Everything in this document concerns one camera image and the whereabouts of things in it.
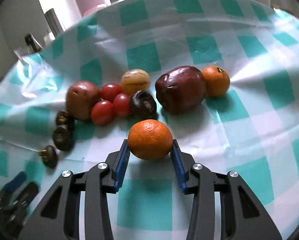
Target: silver screw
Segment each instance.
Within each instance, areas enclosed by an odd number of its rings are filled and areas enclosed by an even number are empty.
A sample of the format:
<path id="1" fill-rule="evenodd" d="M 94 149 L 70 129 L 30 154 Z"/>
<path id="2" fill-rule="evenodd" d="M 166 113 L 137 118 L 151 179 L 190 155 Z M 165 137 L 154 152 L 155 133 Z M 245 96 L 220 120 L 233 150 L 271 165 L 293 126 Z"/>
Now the silver screw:
<path id="1" fill-rule="evenodd" d="M 71 175 L 71 172 L 70 171 L 63 171 L 62 172 L 62 176 L 64 177 L 64 178 L 66 178 L 66 177 L 68 177 L 68 176 L 70 176 Z"/>
<path id="2" fill-rule="evenodd" d="M 203 168 L 203 165 L 201 165 L 200 163 L 195 163 L 193 165 L 193 168 L 196 169 L 196 170 L 201 170 Z"/>
<path id="3" fill-rule="evenodd" d="M 230 172 L 229 172 L 229 175 L 230 175 L 231 177 L 233 177 L 233 178 L 237 178 L 237 177 L 238 177 L 238 172 L 236 172 L 236 171 L 230 171 Z"/>
<path id="4" fill-rule="evenodd" d="M 106 163 L 99 163 L 97 165 L 97 167 L 100 169 L 100 170 L 103 170 L 103 169 L 106 169 L 107 168 L 107 164 Z"/>

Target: red cherry tomato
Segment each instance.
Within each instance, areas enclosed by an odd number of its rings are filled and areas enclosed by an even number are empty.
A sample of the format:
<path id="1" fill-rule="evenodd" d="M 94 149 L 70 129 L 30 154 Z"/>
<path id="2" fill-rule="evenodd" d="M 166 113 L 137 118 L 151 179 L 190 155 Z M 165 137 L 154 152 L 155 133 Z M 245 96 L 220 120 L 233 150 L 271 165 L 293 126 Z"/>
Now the red cherry tomato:
<path id="1" fill-rule="evenodd" d="M 114 119 L 114 106 L 110 101 L 103 100 L 96 103 L 92 109 L 91 118 L 97 125 L 106 125 Z"/>
<path id="2" fill-rule="evenodd" d="M 122 87 L 119 84 L 109 83 L 102 88 L 101 97 L 103 100 L 109 100 L 112 103 L 120 93 L 122 93 Z"/>
<path id="3" fill-rule="evenodd" d="M 128 117 L 131 114 L 131 109 L 129 107 L 129 98 L 130 96 L 128 94 L 118 94 L 114 101 L 114 112 L 116 115 L 120 117 Z"/>

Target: bottle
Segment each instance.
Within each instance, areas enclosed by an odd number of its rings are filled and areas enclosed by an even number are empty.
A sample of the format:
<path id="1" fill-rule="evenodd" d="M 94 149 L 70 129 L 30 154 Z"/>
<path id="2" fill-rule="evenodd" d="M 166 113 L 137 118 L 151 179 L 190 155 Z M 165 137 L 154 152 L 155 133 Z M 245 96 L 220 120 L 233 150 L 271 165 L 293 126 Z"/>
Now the bottle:
<path id="1" fill-rule="evenodd" d="M 31 33 L 25 36 L 25 43 L 29 54 L 37 53 L 43 49 Z"/>

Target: metal cylinder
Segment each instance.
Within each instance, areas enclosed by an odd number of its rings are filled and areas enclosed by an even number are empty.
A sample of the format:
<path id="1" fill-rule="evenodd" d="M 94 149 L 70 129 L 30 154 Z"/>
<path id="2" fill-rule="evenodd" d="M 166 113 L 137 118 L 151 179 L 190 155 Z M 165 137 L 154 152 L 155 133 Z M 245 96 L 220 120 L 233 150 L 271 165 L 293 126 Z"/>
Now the metal cylinder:
<path id="1" fill-rule="evenodd" d="M 48 10 L 44 15 L 46 21 L 48 22 L 48 26 L 51 28 L 51 31 L 54 34 L 54 37 L 58 36 L 59 34 L 65 31 L 63 24 L 60 23 L 56 16 L 54 8 Z"/>

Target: plastic table cover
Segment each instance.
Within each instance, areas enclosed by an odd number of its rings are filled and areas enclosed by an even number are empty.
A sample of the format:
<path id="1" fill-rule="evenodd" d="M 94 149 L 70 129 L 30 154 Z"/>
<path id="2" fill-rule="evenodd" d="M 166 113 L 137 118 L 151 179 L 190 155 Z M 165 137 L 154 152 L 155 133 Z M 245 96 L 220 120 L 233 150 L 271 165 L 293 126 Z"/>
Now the plastic table cover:
<path id="1" fill-rule="evenodd" d="M 0 187 L 24 170 L 40 185 L 33 210 L 63 170 L 87 171 L 119 150 L 136 118 L 106 127 L 77 122 L 75 147 L 60 153 L 56 169 L 41 163 L 38 151 L 53 144 L 70 85 L 101 88 L 141 68 L 155 96 L 156 79 L 182 65 L 217 65 L 228 71 L 230 89 L 187 114 L 158 104 L 158 120 L 196 162 L 238 171 L 286 239 L 299 223 L 299 20 L 253 0 L 125 0 L 18 61 L 0 84 Z M 178 189 L 169 156 L 131 155 L 123 187 L 108 194 L 114 239 L 185 239 L 192 200 Z M 217 239 L 219 204 L 215 224 Z"/>

